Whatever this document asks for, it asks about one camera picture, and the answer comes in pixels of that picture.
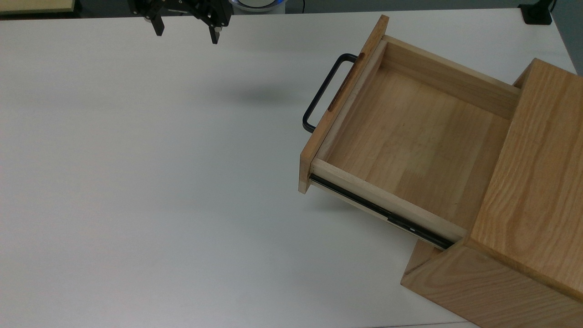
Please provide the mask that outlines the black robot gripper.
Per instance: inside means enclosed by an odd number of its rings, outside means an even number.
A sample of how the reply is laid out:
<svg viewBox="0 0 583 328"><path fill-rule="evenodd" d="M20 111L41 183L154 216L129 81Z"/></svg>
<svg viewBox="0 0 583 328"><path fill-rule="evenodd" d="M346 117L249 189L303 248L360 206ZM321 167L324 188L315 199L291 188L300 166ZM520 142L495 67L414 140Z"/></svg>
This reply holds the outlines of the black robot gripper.
<svg viewBox="0 0 583 328"><path fill-rule="evenodd" d="M144 15L157 36L164 31L160 13L166 11L184 12L194 15L208 25L213 44L219 42L220 32L229 25L233 8L227 0L130 0L130 12Z"/></svg>

